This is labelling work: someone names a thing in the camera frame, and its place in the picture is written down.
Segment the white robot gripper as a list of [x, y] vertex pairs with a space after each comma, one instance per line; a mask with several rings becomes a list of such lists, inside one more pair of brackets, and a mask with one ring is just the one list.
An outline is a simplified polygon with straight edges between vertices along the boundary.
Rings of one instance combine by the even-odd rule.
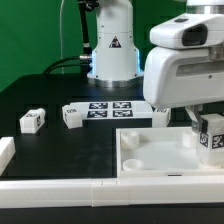
[[143, 96], [155, 108], [186, 106], [192, 130], [202, 132], [204, 104], [224, 100], [224, 15], [180, 15], [153, 27]]

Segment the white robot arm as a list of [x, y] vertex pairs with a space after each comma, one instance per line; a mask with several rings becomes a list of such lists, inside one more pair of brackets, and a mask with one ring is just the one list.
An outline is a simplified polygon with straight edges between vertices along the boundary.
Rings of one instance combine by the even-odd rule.
[[87, 57], [88, 81], [103, 87], [143, 82], [156, 109], [184, 107], [192, 129], [206, 132], [203, 105], [224, 100], [224, 0], [185, 0], [186, 12], [153, 27], [145, 67], [133, 38], [132, 0], [81, 0], [95, 11], [97, 46]]

